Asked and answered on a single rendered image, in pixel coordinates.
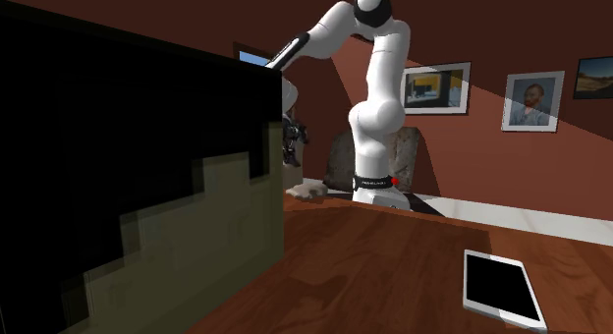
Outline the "dark-framed landscape picture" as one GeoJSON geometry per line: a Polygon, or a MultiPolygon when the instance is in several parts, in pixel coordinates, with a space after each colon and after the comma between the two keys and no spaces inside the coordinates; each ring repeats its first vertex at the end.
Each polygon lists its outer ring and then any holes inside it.
{"type": "Polygon", "coordinates": [[[613,56],[579,60],[574,99],[613,99],[613,56]]]}

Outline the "beige lumpy figure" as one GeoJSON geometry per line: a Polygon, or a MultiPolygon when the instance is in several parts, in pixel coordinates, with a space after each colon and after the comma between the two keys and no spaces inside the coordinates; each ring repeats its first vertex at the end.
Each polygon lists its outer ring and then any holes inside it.
{"type": "Polygon", "coordinates": [[[313,199],[328,194],[328,187],[322,181],[306,181],[303,168],[283,165],[283,189],[287,195],[298,199],[313,199]]]}

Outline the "large black and olive box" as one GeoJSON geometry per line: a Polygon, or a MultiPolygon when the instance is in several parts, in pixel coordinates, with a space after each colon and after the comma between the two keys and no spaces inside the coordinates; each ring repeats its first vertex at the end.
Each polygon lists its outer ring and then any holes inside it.
{"type": "Polygon", "coordinates": [[[122,215],[201,193],[207,157],[268,173],[279,71],[0,0],[0,334],[87,317],[122,215]]]}

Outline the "white tablet with black screen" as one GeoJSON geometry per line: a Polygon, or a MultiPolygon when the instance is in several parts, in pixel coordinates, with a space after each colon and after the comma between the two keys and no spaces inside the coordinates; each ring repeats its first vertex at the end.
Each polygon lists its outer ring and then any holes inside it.
{"type": "Polygon", "coordinates": [[[519,260],[464,250],[463,308],[548,334],[526,268],[519,260]]]}

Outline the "dark-framed blue window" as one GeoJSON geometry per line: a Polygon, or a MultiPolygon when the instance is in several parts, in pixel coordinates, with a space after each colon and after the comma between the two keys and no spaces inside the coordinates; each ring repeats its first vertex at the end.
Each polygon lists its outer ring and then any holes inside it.
{"type": "Polygon", "coordinates": [[[266,65],[272,58],[272,55],[259,50],[257,48],[245,45],[243,43],[233,42],[233,56],[235,59],[256,64],[259,66],[266,65]]]}

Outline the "white-framed yellow room picture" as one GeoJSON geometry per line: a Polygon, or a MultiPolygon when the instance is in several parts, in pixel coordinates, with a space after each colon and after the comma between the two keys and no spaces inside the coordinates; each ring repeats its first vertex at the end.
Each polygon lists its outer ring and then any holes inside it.
{"type": "Polygon", "coordinates": [[[470,76],[470,62],[405,68],[401,81],[405,114],[466,114],[470,76]]]}

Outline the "white-framed portrait picture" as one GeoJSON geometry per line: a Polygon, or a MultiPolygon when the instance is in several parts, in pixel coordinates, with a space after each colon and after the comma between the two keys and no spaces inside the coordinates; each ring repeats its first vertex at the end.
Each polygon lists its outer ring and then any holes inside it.
{"type": "Polygon", "coordinates": [[[564,71],[509,75],[501,130],[555,133],[564,77],[564,71]]]}

